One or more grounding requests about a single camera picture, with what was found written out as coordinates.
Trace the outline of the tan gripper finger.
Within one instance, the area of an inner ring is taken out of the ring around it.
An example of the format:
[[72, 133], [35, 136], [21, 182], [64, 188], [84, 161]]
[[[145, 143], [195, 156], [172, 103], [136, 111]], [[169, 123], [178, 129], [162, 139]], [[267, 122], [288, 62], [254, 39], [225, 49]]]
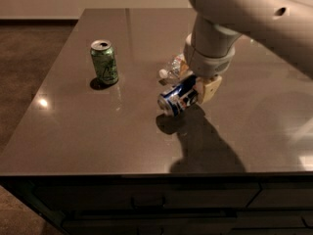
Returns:
[[203, 104], [211, 100], [221, 82], [222, 77], [220, 75], [215, 75], [210, 79], [198, 77], [196, 79], [196, 90], [199, 94], [198, 102]]
[[179, 71], [179, 75], [180, 76], [188, 76], [191, 75], [192, 71], [190, 70], [188, 64], [186, 63], [185, 60], [182, 60], [180, 62], [180, 71]]

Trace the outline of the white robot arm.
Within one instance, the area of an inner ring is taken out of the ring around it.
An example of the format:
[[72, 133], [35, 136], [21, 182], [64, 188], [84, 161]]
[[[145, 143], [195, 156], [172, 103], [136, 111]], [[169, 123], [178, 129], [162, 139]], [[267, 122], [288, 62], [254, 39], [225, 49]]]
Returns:
[[313, 74], [311, 0], [189, 0], [197, 12], [184, 56], [197, 76], [199, 101], [210, 100], [246, 35], [310, 77]]

